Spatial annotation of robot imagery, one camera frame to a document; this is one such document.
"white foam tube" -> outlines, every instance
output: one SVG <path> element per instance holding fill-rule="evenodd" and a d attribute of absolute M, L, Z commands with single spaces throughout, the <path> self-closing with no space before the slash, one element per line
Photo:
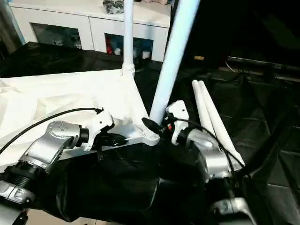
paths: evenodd
<path fill-rule="evenodd" d="M 199 81 L 199 86 L 200 86 L 200 90 L 201 90 L 201 93 L 202 93 L 204 101 L 205 101 L 207 111 L 210 116 L 210 121 L 214 128 L 216 137 L 223 144 L 224 148 L 226 148 L 231 154 L 233 154 L 242 164 L 245 164 L 243 158 L 235 150 L 235 147 L 234 147 L 234 145 L 229 137 L 229 134 L 221 120 L 221 117 L 210 97 L 210 94 L 209 94 L 208 90 L 206 89 L 204 82 Z"/>
<path fill-rule="evenodd" d="M 193 80 L 192 82 L 193 85 L 193 90 L 194 90 L 194 95 L 196 99 L 196 104 L 197 104 L 197 109 L 198 109 L 198 114 L 199 114 L 199 119 L 201 122 L 201 125 L 208 129 L 212 134 L 215 134 L 214 128 L 212 127 L 211 121 L 210 121 L 210 116 L 207 112 L 205 101 L 203 98 L 203 94 L 201 93 L 201 89 L 199 86 L 198 81 Z"/>
<path fill-rule="evenodd" d="M 124 0 L 124 62 L 123 69 L 134 71 L 133 64 L 133 0 Z"/>
<path fill-rule="evenodd" d="M 199 3 L 200 0 L 181 0 L 178 3 L 150 112 L 150 119 L 158 124 L 163 120 Z"/>

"cabinet door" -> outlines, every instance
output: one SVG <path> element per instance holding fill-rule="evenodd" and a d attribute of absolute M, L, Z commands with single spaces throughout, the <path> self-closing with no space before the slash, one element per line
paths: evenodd
<path fill-rule="evenodd" d="M 86 16 L 17 7 L 12 10 L 26 42 L 94 50 Z"/>
<path fill-rule="evenodd" d="M 107 39 L 113 35 L 124 35 L 124 23 L 121 21 L 90 18 L 90 27 L 93 35 L 94 47 L 96 51 L 107 52 Z M 148 26 L 134 23 L 133 25 L 134 45 L 137 42 L 145 41 L 143 46 L 150 46 L 152 60 L 163 61 L 165 55 L 165 45 L 168 38 L 168 29 L 163 27 Z"/>

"black cloth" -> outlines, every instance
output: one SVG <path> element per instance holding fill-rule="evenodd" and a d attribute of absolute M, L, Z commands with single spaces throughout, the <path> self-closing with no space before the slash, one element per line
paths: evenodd
<path fill-rule="evenodd" d="M 0 64 L 0 77 L 121 68 L 122 58 L 28 43 Z M 150 112 L 161 63 L 135 75 Z M 253 173 L 244 194 L 259 224 L 300 224 L 299 84 L 272 77 L 181 68 L 170 102 L 184 100 L 198 121 L 191 82 L 204 80 L 224 125 Z M 60 161 L 40 188 L 35 207 L 66 221 L 78 217 L 124 224 L 203 222 L 205 195 L 193 157 L 161 141 Z"/>

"floor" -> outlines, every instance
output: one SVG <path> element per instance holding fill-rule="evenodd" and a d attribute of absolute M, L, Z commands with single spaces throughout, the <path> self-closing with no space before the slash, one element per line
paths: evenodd
<path fill-rule="evenodd" d="M 88 218 L 79 218 L 72 223 L 67 223 L 41 210 L 30 210 L 28 217 L 27 225 L 117 225 L 115 223 L 108 223 Z"/>

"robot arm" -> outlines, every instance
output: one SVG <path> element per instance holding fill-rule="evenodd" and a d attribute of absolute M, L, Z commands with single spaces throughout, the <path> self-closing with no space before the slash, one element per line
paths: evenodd
<path fill-rule="evenodd" d="M 45 134 L 32 143 L 16 165 L 7 167 L 0 180 L 0 224 L 26 224 L 27 208 L 63 150 L 81 146 L 90 150 L 95 138 L 113 126 L 113 119 L 105 110 L 85 128 L 64 121 L 50 123 Z"/>
<path fill-rule="evenodd" d="M 174 145 L 182 145 L 199 152 L 199 170 L 205 183 L 212 217 L 216 224 L 256 225 L 246 200 L 233 179 L 229 161 L 210 134 L 188 127 L 188 113 L 183 101 L 166 108 L 166 118 L 160 127 L 143 118 L 145 125 Z"/>

